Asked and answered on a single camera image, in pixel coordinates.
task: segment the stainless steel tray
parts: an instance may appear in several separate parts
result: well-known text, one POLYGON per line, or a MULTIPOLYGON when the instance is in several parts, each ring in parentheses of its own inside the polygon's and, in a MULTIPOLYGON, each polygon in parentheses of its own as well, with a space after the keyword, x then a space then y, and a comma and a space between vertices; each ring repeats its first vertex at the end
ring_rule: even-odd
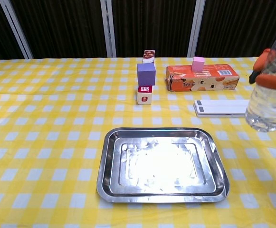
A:
POLYGON ((229 181, 212 137, 197 128, 116 128, 96 189, 108 202, 217 202, 229 181))

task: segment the small box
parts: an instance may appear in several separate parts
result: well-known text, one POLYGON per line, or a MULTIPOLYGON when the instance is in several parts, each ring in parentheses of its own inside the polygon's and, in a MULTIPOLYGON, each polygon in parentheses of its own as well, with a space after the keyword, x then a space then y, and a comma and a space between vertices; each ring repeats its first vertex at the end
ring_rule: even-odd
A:
POLYGON ((154 86, 156 81, 156 68, 153 63, 138 63, 137 75, 139 86, 154 86))
POLYGON ((191 65, 166 67, 169 91, 205 91, 235 89, 239 75, 228 64, 204 65, 202 72, 193 72, 191 65))
POLYGON ((155 50, 145 50, 142 63, 153 63, 155 61, 155 50))
POLYGON ((137 103, 139 105, 150 105, 152 103, 152 86, 139 86, 137 103))
POLYGON ((191 70, 197 72, 203 71, 204 62, 205 60, 203 57, 194 57, 193 64, 191 65, 191 70))

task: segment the tray rim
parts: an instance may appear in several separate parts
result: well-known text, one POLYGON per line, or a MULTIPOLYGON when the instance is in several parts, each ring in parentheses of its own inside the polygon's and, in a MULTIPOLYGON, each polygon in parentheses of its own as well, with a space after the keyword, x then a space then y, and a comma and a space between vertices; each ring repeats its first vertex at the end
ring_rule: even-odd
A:
POLYGON ((211 135, 206 132, 205 130, 202 130, 200 128, 194 128, 194 127, 118 127, 110 130, 105 138, 103 143, 103 149, 101 154, 101 160, 99 164, 99 171, 97 176, 97 182, 96 182, 96 190, 101 198, 106 200, 107 202, 113 202, 113 203, 202 203, 202 202, 219 202, 221 200, 224 200, 229 192, 230 192, 230 183, 227 177, 227 174, 225 172, 224 166, 222 164, 220 155, 218 154, 217 147, 214 143, 213 138, 211 135), (104 170, 106 165, 106 157, 107 157, 107 149, 108 149, 108 142, 109 138, 112 134, 114 134, 117 131, 200 131, 204 133, 208 139, 209 144, 213 153, 213 156, 215 157, 216 162, 218 163, 220 169, 221 169, 221 176, 224 180, 224 189, 223 191, 216 196, 183 196, 183 195, 152 195, 152 196, 111 196, 107 194, 103 188, 102 183, 104 180, 104 170))

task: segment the purple cube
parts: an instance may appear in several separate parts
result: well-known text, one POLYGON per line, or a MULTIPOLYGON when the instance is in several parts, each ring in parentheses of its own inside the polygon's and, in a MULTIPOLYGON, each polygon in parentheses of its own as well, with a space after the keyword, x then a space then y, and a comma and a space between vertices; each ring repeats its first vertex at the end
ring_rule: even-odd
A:
POLYGON ((156 81, 156 68, 153 63, 138 63, 137 75, 139 86, 154 86, 156 81))

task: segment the yellow checkered tablecloth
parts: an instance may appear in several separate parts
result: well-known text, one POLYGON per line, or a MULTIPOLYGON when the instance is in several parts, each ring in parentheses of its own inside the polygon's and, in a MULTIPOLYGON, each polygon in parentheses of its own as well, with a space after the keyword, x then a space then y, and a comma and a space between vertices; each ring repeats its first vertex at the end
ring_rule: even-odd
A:
POLYGON ((141 58, 0 60, 0 227, 276 228, 276 132, 244 118, 197 118, 194 99, 249 99, 255 58, 228 63, 234 91, 171 93, 156 58, 152 105, 137 105, 141 58), (111 204, 95 186, 106 133, 116 127, 198 127, 212 135, 228 198, 212 204, 111 204))

